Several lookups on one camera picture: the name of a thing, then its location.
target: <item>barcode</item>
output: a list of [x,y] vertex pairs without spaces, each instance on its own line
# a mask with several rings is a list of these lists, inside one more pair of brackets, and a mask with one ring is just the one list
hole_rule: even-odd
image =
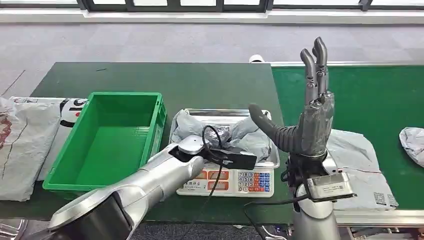
[[374,192],[374,200],[376,204],[386,205],[386,199],[384,197],[384,193]]
[[387,198],[388,198],[388,203],[390,204],[391,207],[396,208],[397,206],[399,206],[399,203],[396,201],[393,195],[387,194]]

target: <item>white package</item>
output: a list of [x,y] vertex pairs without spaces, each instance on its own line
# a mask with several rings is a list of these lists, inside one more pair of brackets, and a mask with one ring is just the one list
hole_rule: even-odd
[[60,118],[55,104],[0,97],[0,200],[30,199]]
[[408,156],[424,168],[424,129],[405,127],[400,131],[399,139]]
[[87,102],[84,98],[54,98],[54,97],[11,97],[15,103],[44,103],[55,104],[60,109],[60,125],[51,144],[50,151],[41,167],[37,181],[46,179],[47,174],[55,163],[56,157],[62,150],[72,127],[77,122],[81,110]]
[[337,200],[335,210],[393,210],[398,206],[380,171],[374,147],[364,135],[333,129],[326,147],[357,194]]

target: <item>stainless steel tray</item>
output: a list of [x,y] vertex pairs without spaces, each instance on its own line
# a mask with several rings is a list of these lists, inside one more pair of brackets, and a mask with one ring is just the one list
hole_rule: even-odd
[[[249,117],[249,110],[247,109],[184,109],[188,114],[194,116],[197,120],[205,124],[215,124],[219,126],[229,126]],[[271,119],[271,113],[263,110],[263,113]],[[177,116],[172,119],[172,125],[169,134],[169,143],[172,143],[171,136],[175,129],[178,127]],[[277,146],[271,141],[271,154],[268,159],[257,162],[256,168],[278,168],[280,166],[280,157]]]

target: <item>gray carpet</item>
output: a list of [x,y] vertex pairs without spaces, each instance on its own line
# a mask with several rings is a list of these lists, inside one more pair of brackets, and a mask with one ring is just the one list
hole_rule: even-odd
[[300,61],[299,52],[310,49],[317,36],[330,61],[424,62],[421,26],[0,24],[0,33],[5,97],[31,94],[54,62],[245,63],[253,54],[266,61]]

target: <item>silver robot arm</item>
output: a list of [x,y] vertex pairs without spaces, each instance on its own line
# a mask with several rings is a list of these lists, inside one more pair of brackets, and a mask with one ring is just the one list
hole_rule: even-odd
[[328,91],[327,48],[318,37],[312,53],[303,49],[304,107],[295,126],[277,126],[256,104],[249,106],[254,123],[284,152],[289,153],[282,179],[291,189],[295,240],[340,240],[333,202],[354,196],[346,173],[326,150],[334,115],[334,94]]
[[[30,239],[130,239],[149,209],[200,174],[205,160],[198,154],[203,149],[202,138],[194,135],[168,145],[136,173],[90,191],[59,209],[48,229]],[[175,157],[172,152],[185,157]]]

